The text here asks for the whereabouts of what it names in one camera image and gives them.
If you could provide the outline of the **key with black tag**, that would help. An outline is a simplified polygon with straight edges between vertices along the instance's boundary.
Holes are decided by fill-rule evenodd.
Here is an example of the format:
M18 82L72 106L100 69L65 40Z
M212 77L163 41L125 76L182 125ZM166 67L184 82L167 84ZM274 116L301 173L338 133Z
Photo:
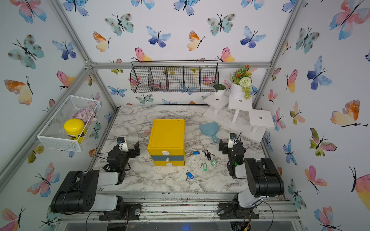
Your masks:
M207 149L204 150L204 154L207 157L207 159L211 161L211 159L212 159L211 158L211 154L210 154L210 152Z

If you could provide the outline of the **yellow bottom drawer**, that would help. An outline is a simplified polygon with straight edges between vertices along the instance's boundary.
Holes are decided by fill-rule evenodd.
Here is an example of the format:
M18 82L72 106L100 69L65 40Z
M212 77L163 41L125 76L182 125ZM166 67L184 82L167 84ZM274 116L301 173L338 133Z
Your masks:
M156 166L167 166L167 167L177 167L177 166L184 166L185 161L153 161Z

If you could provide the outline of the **dark teal plastic drawer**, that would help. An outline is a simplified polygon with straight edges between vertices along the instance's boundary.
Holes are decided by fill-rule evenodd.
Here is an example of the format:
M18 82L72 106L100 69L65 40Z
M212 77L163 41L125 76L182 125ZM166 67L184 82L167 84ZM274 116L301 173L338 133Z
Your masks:
M184 161L185 156L151 156L153 161Z

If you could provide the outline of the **yellow plastic drawer box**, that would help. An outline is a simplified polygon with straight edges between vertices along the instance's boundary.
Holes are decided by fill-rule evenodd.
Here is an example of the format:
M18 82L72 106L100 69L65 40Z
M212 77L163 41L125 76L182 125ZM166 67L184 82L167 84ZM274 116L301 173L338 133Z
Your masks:
M147 149L152 156L184 156L185 120L155 119Z

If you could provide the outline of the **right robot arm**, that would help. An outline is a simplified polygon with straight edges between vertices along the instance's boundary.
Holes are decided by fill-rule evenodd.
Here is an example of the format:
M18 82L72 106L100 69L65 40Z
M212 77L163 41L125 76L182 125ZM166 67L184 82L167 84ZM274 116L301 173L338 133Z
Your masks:
M258 219L257 206L265 199L284 194L284 183L270 158L245 158L246 148L239 140L220 140L219 151L227 155L227 170L234 179L246 179L247 188L231 203L218 205L220 219Z

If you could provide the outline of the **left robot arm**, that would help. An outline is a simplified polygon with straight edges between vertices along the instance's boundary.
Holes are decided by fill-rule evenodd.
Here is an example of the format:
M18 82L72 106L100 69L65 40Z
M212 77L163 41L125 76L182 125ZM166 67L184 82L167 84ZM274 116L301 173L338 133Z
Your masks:
M140 155L140 143L128 149L119 138L117 145L108 153L102 171L70 171L54 196L50 208L54 213L73 215L85 212L102 212L100 220L138 220L141 206L127 204L118 195L98 194L99 187L123 183L131 169L129 159Z

